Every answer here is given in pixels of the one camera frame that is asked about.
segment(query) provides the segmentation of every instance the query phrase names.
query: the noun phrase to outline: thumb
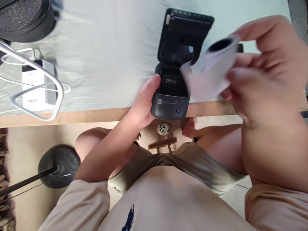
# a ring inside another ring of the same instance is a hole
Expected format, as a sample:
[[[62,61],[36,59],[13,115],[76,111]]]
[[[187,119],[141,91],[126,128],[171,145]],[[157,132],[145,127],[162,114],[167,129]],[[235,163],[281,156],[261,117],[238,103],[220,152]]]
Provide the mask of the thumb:
[[[266,73],[256,68],[237,67],[227,73],[232,90],[239,95],[255,95],[262,93],[266,87]]]
[[[152,99],[155,91],[160,85],[160,75],[155,74],[153,77],[149,78],[145,84],[140,88],[137,96],[143,99]]]

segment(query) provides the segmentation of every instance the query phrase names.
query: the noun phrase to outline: wooden table edge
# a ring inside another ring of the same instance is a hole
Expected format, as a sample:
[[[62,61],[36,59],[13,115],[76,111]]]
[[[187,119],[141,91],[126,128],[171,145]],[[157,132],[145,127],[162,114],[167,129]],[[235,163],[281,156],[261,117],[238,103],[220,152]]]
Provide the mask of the wooden table edge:
[[[38,120],[30,115],[9,115],[0,116],[0,128],[4,127],[24,127],[24,126],[41,126],[56,124],[79,124],[79,123],[97,123],[120,121],[128,112],[129,107],[88,110],[88,111],[70,111],[60,112],[58,116],[49,122]],[[301,111],[307,111],[308,104],[306,94],[303,94],[301,102]],[[198,116],[226,116],[235,115],[236,112],[232,105],[225,101],[211,101],[201,103],[190,103],[186,117]],[[41,113],[43,117],[50,117],[51,113]]]

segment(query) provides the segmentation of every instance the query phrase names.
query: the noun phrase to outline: person's left hand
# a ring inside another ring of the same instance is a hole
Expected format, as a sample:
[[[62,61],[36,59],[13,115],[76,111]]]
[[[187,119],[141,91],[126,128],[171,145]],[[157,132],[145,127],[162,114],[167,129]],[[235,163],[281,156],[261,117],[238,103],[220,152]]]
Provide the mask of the person's left hand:
[[[127,113],[129,119],[140,129],[148,126],[154,119],[151,114],[152,98],[159,85],[159,74],[149,78],[139,89],[135,101]]]

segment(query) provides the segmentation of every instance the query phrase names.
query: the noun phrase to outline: person's right hand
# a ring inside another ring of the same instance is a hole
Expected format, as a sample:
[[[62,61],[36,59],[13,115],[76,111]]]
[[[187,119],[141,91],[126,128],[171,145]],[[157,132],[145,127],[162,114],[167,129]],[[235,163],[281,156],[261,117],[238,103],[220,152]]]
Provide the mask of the person's right hand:
[[[281,125],[299,116],[308,78],[308,48],[293,26],[276,15],[244,24],[234,33],[256,40],[261,54],[238,53],[221,95],[249,126]]]

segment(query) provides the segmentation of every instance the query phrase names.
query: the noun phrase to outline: knee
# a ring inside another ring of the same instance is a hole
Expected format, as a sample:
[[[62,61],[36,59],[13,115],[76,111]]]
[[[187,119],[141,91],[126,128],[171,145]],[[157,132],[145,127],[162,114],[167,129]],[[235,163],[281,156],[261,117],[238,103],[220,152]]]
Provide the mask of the knee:
[[[75,149],[81,161],[106,137],[109,131],[109,129],[98,127],[89,129],[78,136]]]

